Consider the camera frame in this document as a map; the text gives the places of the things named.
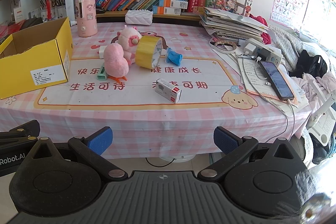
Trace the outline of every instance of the pink checkered tablecloth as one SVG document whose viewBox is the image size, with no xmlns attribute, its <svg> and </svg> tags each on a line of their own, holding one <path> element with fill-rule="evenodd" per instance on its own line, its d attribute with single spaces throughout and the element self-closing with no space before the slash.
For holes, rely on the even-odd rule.
<svg viewBox="0 0 336 224">
<path fill-rule="evenodd" d="M 88 38 L 78 37 L 77 26 L 73 26 L 72 58 L 97 58 L 99 47 L 109 44 L 116 37 L 117 31 L 124 28 L 124 24 L 99 23 L 98 33 Z M 158 23 L 137 27 L 143 35 L 163 37 L 168 47 L 182 53 L 184 57 L 220 61 L 238 85 L 242 85 L 238 73 L 211 50 L 208 45 L 209 36 L 204 28 Z M 258 107 L 248 110 L 228 106 L 78 110 L 71 106 L 67 109 L 35 108 L 34 102 L 40 93 L 41 90 L 35 90 L 0 100 L 0 131 L 36 119 L 41 125 L 40 136 L 49 136 L 53 142 L 66 142 L 73 136 L 88 136 L 104 126 L 110 126 L 113 130 L 113 143 L 103 154 L 108 159 L 219 152 L 213 142 L 213 131 L 217 126 L 223 126 L 240 137 L 250 135 L 259 142 L 265 142 L 283 132 L 287 123 L 280 111 L 254 95 L 252 97 L 257 101 Z M 297 136 L 301 135 L 309 114 L 310 107 L 307 106 L 295 115 L 294 131 Z M 281 137 L 290 138 L 292 128 L 293 117 L 290 117 L 288 128 Z"/>
</svg>

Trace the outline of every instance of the tile floor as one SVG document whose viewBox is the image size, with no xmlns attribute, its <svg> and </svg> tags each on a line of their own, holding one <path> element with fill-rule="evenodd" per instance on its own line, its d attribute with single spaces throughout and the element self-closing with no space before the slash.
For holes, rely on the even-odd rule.
<svg viewBox="0 0 336 224">
<path fill-rule="evenodd" d="M 165 165 L 168 162 L 160 158 L 149 158 L 151 164 Z M 149 165 L 145 158 L 133 158 L 133 159 L 114 159 L 110 160 L 113 164 L 117 165 L 121 169 L 125 170 L 128 175 L 133 170 L 144 171 L 184 171 L 193 170 L 195 174 L 206 166 L 210 165 L 209 154 L 196 155 L 192 160 L 186 162 L 173 162 L 170 165 L 162 168 L 157 168 Z M 9 196 L 8 186 L 14 174 L 9 174 L 0 177 L 0 224 L 5 224 L 9 221 L 17 211 Z"/>
</svg>

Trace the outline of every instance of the orange border frame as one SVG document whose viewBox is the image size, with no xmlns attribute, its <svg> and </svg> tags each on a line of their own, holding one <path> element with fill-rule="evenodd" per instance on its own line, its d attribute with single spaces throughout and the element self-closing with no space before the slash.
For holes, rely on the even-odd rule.
<svg viewBox="0 0 336 224">
<path fill-rule="evenodd" d="M 98 59 L 95 57 L 72 58 L 72 60 Z M 232 85 L 237 85 L 232 75 L 228 72 L 225 66 L 217 59 L 203 57 L 184 57 L 184 59 L 212 60 L 218 62 Z M 207 107 L 229 107 L 224 102 L 213 103 L 183 103 L 183 104 L 144 104 L 144 105 L 49 105 L 39 104 L 46 88 L 41 89 L 39 95 L 34 101 L 34 107 L 37 109 L 56 109 L 56 110 L 150 110 L 150 109 L 188 109 L 188 108 L 207 108 Z"/>
</svg>

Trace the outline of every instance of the pink chick toy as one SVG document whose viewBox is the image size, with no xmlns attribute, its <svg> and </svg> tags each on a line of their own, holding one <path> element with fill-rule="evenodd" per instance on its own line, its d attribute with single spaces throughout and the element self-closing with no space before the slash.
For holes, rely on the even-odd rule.
<svg viewBox="0 0 336 224">
<path fill-rule="evenodd" d="M 128 73 L 129 67 L 121 45 L 112 43 L 105 48 L 104 68 L 109 78 L 116 82 L 121 84 L 120 78 L 127 81 L 125 75 Z"/>
<path fill-rule="evenodd" d="M 124 57 L 128 64 L 131 65 L 132 63 L 135 63 L 135 51 L 137 50 L 142 35 L 140 35 L 136 27 L 127 27 L 126 25 L 125 29 L 117 32 L 117 35 L 118 44 L 123 47 Z"/>
</svg>

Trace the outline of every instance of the table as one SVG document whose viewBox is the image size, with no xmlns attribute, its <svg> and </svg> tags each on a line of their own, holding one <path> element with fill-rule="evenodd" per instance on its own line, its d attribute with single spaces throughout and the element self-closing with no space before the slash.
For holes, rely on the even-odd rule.
<svg viewBox="0 0 336 224">
<path fill-rule="evenodd" d="M 164 58 L 159 63 L 161 69 L 155 71 L 133 64 L 124 86 L 111 79 L 100 83 L 95 75 L 103 62 L 98 49 L 115 40 L 124 23 L 99 23 L 98 34 L 88 38 L 78 37 L 73 26 L 69 82 L 0 100 L 0 131 L 36 119 L 41 124 L 40 136 L 66 142 L 110 126 L 113 143 L 103 156 L 113 159 L 219 152 L 213 142 L 217 126 L 240 137 L 253 136 L 259 142 L 285 130 L 283 114 L 258 96 L 241 93 L 247 96 L 243 97 L 248 101 L 243 105 L 246 109 L 230 106 L 234 104 L 231 86 L 240 86 L 241 92 L 245 88 L 238 73 L 211 50 L 203 28 L 158 23 L 137 27 L 142 35 L 161 36 L 169 47 L 182 53 L 181 66 L 166 64 Z M 158 78 L 173 81 L 182 89 L 178 104 L 154 91 Z M 310 112 L 308 106 L 295 115 L 297 136 Z M 292 127 L 290 117 L 281 137 L 290 138 Z"/>
</svg>

